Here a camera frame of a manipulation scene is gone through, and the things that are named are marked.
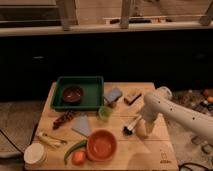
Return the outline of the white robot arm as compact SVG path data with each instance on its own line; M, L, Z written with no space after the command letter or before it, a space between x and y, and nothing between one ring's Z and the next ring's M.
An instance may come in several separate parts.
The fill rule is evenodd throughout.
M154 122L161 113L213 145L213 117L180 106L171 99L172 92L165 86L146 93L140 115L146 122Z

